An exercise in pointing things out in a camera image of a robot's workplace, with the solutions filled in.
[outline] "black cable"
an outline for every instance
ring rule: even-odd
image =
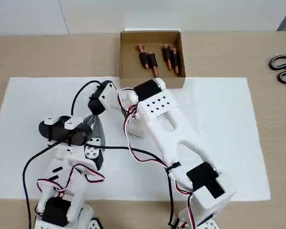
[[[39,153],[35,154],[34,156],[32,156],[28,162],[25,164],[23,172],[22,172],[22,184],[23,184],[23,189],[24,189],[24,194],[25,194],[25,200],[26,200],[26,204],[27,204],[27,210],[28,210],[28,217],[29,217],[29,229],[31,229],[32,227],[32,219],[31,219],[31,208],[30,208],[30,200],[29,200],[29,196],[28,196],[28,191],[27,191],[27,186],[25,183],[25,172],[29,166],[29,164],[32,162],[32,160],[34,160],[35,158],[39,157],[40,155],[42,155],[43,153],[47,152],[48,150],[52,149],[53,147],[59,145],[60,143],[62,143],[63,141],[65,141],[68,137],[72,136],[68,135],[67,137],[63,138],[61,141],[55,142],[54,144],[48,146],[47,148],[45,148],[44,150],[40,151]]]
[[[170,220],[168,221],[167,225],[170,226],[171,228],[174,228],[172,225],[173,221],[173,215],[174,215],[174,199],[173,199],[173,192],[172,192],[172,181],[169,177],[169,171],[166,172],[167,174],[167,180],[168,180],[168,191],[170,192],[170,202],[171,202],[171,213],[170,213]]]
[[[86,143],[86,146],[90,146],[90,147],[97,148],[97,149],[126,149],[126,150],[129,150],[129,148],[126,146],[95,146],[95,145],[90,145],[88,143]],[[137,149],[137,148],[132,148],[132,147],[131,147],[131,149],[133,151],[149,155],[149,156],[153,157],[154,159],[156,159],[157,161],[162,162],[162,160],[159,157],[157,157],[155,154],[152,154],[148,151],[145,151],[142,149]]]
[[[75,95],[75,97],[73,99],[72,106],[71,106],[71,115],[73,115],[74,106],[75,106],[75,102],[76,102],[77,97],[82,92],[82,90],[84,90],[84,88],[86,86],[88,86],[89,84],[91,84],[91,83],[98,83],[102,87],[102,83],[100,81],[98,81],[98,80],[91,80],[88,83],[86,83],[83,87],[81,87],[81,89],[76,93],[76,95]]]
[[[126,146],[95,146],[95,145],[90,145],[90,144],[86,144],[86,145],[93,147],[93,148],[98,148],[98,149],[126,149],[126,150],[129,150],[129,148]],[[157,157],[155,154],[152,154],[148,151],[145,151],[142,149],[137,149],[137,148],[132,148],[132,147],[131,147],[131,149],[133,151],[149,155],[149,156],[153,157],[154,159],[156,159],[157,161],[162,162],[162,160],[159,157]],[[166,174],[167,174],[168,190],[170,193],[170,203],[171,203],[170,219],[169,219],[169,222],[167,225],[169,225],[171,228],[175,228],[174,225],[172,225],[173,215],[174,215],[174,199],[173,199],[173,191],[172,191],[172,181],[169,177],[169,170],[166,170]]]

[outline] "hole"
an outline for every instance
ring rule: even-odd
[[[159,116],[158,120],[164,130],[170,131],[176,128],[176,123],[172,120],[169,114],[163,114]]]

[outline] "white wall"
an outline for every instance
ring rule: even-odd
[[[286,0],[0,0],[0,35],[277,30]]]
[[[67,34],[57,0],[0,0],[0,35]]]

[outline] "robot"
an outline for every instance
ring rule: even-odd
[[[126,97],[121,98],[121,93],[126,93]],[[231,177],[214,161],[214,152],[191,128],[161,78],[124,88],[119,93],[111,81],[104,81],[90,97],[88,107],[92,114],[84,119],[49,117],[39,125],[48,144],[56,142],[57,146],[54,159],[37,181],[42,194],[35,208],[35,229],[103,228],[84,201],[87,183],[104,180],[99,170],[106,144],[99,115],[110,113],[111,109],[120,109],[125,117],[124,132],[132,156],[140,162],[161,164],[175,188],[188,196],[186,208],[169,225],[177,229],[218,228],[214,216],[230,201],[236,188]],[[134,154],[128,135],[146,133],[153,137],[162,159],[140,160]],[[203,162],[186,171],[179,161],[178,144],[198,154]]]

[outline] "screw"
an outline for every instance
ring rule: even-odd
[[[157,64],[157,60],[156,60],[156,56],[155,56],[154,52],[148,53],[147,57],[148,57],[149,65],[153,67],[152,71],[153,71],[154,78],[159,77],[159,73],[157,70],[158,64]]]
[[[164,44],[162,46],[162,52],[163,52],[164,60],[166,61],[167,69],[171,70],[172,64],[171,64],[171,60],[170,60],[170,58],[171,58],[170,46],[168,46],[167,44]]]
[[[176,75],[179,75],[179,67],[178,67],[178,60],[177,60],[177,49],[173,48],[172,52],[173,52],[173,59],[176,59],[175,64],[174,64],[174,72]]]
[[[142,45],[142,44],[138,44],[136,46],[136,49],[139,51],[139,57],[140,57],[140,61],[141,61],[141,64],[143,65],[143,67],[145,69],[148,69],[148,62],[147,62],[147,57],[146,57],[146,52],[144,52],[144,48],[145,46]]]

